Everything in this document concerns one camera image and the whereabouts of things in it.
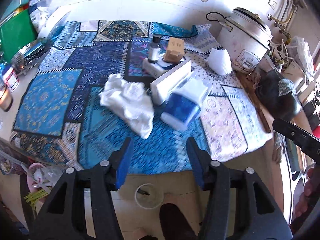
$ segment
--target plastic bag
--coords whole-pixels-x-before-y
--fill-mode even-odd
[[[37,33],[40,32],[51,15],[49,5],[51,0],[31,0],[29,2],[29,15]]]
[[[303,38],[295,36],[291,39],[286,48],[288,50],[289,57],[294,58],[298,65],[302,67],[307,80],[312,81],[313,79],[310,80],[310,78],[313,77],[314,68],[308,43],[305,42]]]
[[[57,181],[62,176],[62,170],[56,166],[46,166],[41,169],[45,178],[52,183],[52,186],[56,185]]]

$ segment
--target bottle label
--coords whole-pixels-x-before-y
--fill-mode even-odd
[[[160,50],[159,49],[155,49],[155,48],[149,48],[149,60],[158,60],[159,59],[159,55],[160,55]]]

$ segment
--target rice cooker handle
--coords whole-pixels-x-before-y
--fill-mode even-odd
[[[232,32],[232,27],[230,26],[230,25],[228,25],[228,24],[226,24],[225,22],[219,22],[223,27],[225,27],[225,28],[227,28],[227,30],[229,31],[229,32]]]

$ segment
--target crumpled white towel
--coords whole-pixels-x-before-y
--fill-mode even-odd
[[[99,96],[101,106],[108,107],[142,139],[149,137],[155,111],[143,83],[127,82],[120,74],[111,74]]]

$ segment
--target table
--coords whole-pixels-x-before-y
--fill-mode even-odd
[[[21,100],[11,144],[42,162],[80,170],[107,159],[130,136],[135,153],[129,172],[136,174],[191,170],[189,136],[222,162],[260,148],[272,134],[264,131],[235,73],[219,76],[207,65],[211,48],[222,49],[209,27],[196,25],[190,31],[139,21],[68,22]],[[149,87],[154,79],[141,66],[154,33],[163,35],[164,49],[169,37],[183,38],[192,71],[213,88],[200,118],[185,132],[161,122],[162,109],[155,107],[153,131],[143,140],[99,105],[98,94],[112,73]]]

